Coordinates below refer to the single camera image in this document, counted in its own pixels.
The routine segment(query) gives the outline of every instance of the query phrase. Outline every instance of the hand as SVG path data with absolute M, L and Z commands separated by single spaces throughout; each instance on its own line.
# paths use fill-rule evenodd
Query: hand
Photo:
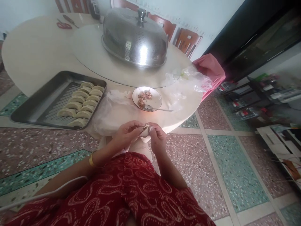
M 121 125 L 109 144 L 113 145 L 116 152 L 128 148 L 132 140 L 142 133 L 144 126 L 145 124 L 136 120 Z
M 151 137 L 151 149 L 155 155 L 165 152 L 166 149 L 166 133 L 156 123 L 148 122 L 150 125 L 148 128 L 149 135 Z

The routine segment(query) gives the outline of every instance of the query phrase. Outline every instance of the bangle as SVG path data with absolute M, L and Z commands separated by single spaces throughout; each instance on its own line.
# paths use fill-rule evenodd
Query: bangle
M 94 164 L 94 162 L 93 162 L 93 160 L 92 160 L 92 156 L 93 156 L 93 152 L 92 152 L 92 154 L 90 155 L 90 158 L 89 158 L 89 164 L 90 164 L 90 166 L 92 166 L 92 167 L 94 167 L 94 168 L 98 168 L 98 169 L 103 168 L 103 167 L 97 167 L 97 166 Z

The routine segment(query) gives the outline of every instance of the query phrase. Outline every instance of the red scissors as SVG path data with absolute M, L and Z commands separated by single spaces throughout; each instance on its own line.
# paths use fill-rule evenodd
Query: red scissors
M 58 22 L 57 22 L 56 24 L 57 24 L 57 26 L 58 26 L 59 28 L 62 28 L 62 29 L 72 29 L 72 27 L 71 27 L 70 24 L 63 23 L 63 22 L 61 22 L 59 19 L 57 19 L 57 20 L 58 20 Z

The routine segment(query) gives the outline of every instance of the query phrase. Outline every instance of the small plate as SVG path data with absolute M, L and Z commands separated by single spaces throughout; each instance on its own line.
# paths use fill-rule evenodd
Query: small plate
M 138 87 L 137 89 L 135 89 L 132 93 L 132 100 L 134 101 L 134 103 L 136 104 L 136 106 L 138 108 L 140 108 L 144 111 L 156 111 L 155 109 L 145 110 L 145 109 L 139 107 L 139 105 L 138 105 L 138 100 L 139 100 L 138 95 L 142 92 L 145 92 L 145 91 L 150 91 L 151 94 L 153 95 L 153 97 L 152 97 L 151 100 L 144 100 L 144 103 L 147 104 L 147 105 L 152 106 L 153 108 L 158 108 L 159 109 L 162 105 L 162 98 L 161 98 L 160 94 L 151 87 L 141 86 L 141 87 Z

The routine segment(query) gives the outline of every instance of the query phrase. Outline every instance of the dumpling wrapper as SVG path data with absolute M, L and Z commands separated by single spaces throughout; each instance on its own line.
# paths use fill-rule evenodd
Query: dumpling wrapper
M 83 106 L 86 106 L 86 105 L 92 105 L 93 107 L 96 107 L 97 102 L 96 102 L 95 100 L 87 100 L 87 101 L 85 101 L 82 105 L 83 105 Z
M 94 109 L 95 109 L 95 107 L 93 107 L 92 105 L 85 105 L 85 106 L 83 106 L 81 109 L 80 109 L 80 111 L 89 111 L 89 112 L 93 112 L 94 111 Z
M 84 127 L 87 124 L 88 120 L 83 118 L 78 118 L 70 123 L 67 124 L 67 126 L 79 126 Z
M 91 95 L 86 100 L 95 100 L 96 102 L 98 102 L 100 100 L 100 97 L 95 96 L 95 95 Z
M 63 107 L 63 109 L 64 109 L 64 108 L 75 108 L 75 109 L 77 109 L 77 110 L 80 110 L 80 109 L 82 108 L 82 104 L 79 103 L 79 102 L 76 102 L 76 101 L 72 101 L 72 102 L 66 104 L 66 105 Z
M 89 119 L 91 117 L 91 115 L 92 115 L 92 113 L 89 111 L 80 111 L 75 115 L 75 117 Z
M 74 97 L 71 97 L 68 102 L 73 102 L 73 101 L 83 103 L 86 101 L 86 99 L 82 96 L 74 96 Z
M 76 111 L 74 109 L 69 109 L 69 108 L 64 108 L 56 114 L 58 117 L 63 117 L 63 116 L 71 116 L 75 117 Z
M 104 87 L 102 87 L 102 86 L 94 86 L 92 89 L 98 89 L 98 90 L 104 92 Z
M 140 134 L 140 137 L 147 137 L 149 135 L 148 127 L 150 127 L 150 125 L 146 125 L 145 127 L 143 127 L 143 132 Z
M 84 92 L 84 91 L 78 90 L 78 91 L 73 92 L 73 93 L 72 93 L 72 96 L 82 96 L 82 97 L 84 97 L 84 98 L 87 98 L 87 97 L 89 96 L 89 94 L 87 94 L 87 93 Z
M 102 91 L 100 91 L 98 89 L 93 89 L 93 90 L 91 90 L 91 92 L 89 94 L 101 97 L 103 93 L 102 93 Z
M 79 91 L 83 91 L 83 92 L 86 92 L 86 93 L 89 93 L 92 89 L 89 88 L 89 87 L 86 87 L 86 86 L 83 86 L 82 88 L 79 89 Z
M 84 82 L 84 83 L 82 83 L 81 84 L 81 88 L 84 87 L 84 86 L 89 87 L 89 88 L 93 88 L 94 87 L 93 83 L 91 83 L 91 82 Z

